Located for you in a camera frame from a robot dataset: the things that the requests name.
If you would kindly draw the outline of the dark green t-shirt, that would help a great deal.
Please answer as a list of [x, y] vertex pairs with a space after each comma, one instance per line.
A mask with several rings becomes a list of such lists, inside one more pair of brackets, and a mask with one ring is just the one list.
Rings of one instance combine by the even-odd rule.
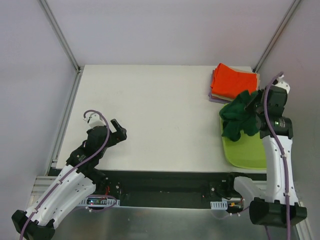
[[237, 142], [241, 138], [241, 132], [244, 132], [250, 137], [258, 133], [256, 114], [245, 110], [247, 104], [249, 104], [257, 94], [257, 91], [250, 93], [248, 90], [245, 90], [219, 111], [223, 127], [222, 137]]

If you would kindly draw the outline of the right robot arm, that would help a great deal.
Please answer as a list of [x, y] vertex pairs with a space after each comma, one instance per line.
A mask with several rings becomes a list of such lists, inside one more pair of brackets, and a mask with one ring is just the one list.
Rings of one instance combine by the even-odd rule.
[[287, 229], [307, 218], [293, 181], [293, 124], [283, 116], [289, 92], [289, 84], [279, 82], [259, 90], [244, 108], [257, 120], [266, 156], [266, 190], [262, 192], [251, 178], [238, 175], [225, 184], [225, 192], [233, 198], [244, 197], [254, 225]]

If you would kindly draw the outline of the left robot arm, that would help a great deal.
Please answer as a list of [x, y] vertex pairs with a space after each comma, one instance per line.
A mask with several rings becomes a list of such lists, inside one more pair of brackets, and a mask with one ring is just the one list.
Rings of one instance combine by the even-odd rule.
[[11, 219], [20, 239], [50, 240], [63, 219], [92, 194], [110, 192], [107, 176], [96, 169], [107, 148], [127, 139], [127, 130], [116, 119], [115, 132], [105, 124], [91, 127], [87, 139], [71, 152], [59, 175], [39, 199], [26, 210], [16, 210]]

